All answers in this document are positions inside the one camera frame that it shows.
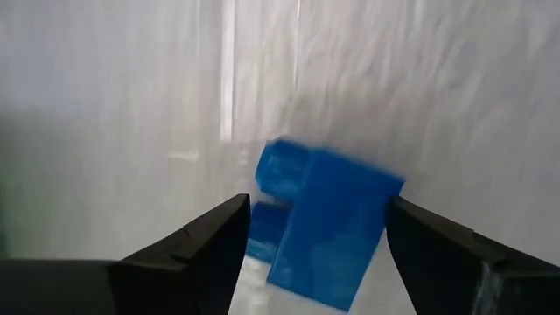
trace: blue block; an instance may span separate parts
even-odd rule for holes
[[[255,207],[249,244],[271,245],[263,251],[249,245],[248,254],[271,261],[269,283],[348,311],[382,235],[385,206],[404,180],[287,140],[265,147],[255,178],[264,193],[289,203],[291,211],[267,211],[261,204],[255,213]],[[257,231],[275,231],[275,237]]]

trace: white surface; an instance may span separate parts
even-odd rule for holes
[[[122,257],[252,191],[285,134],[560,264],[559,30],[555,0],[0,1],[8,250]],[[332,312],[265,274],[232,313]],[[352,313],[412,313],[386,241]]]

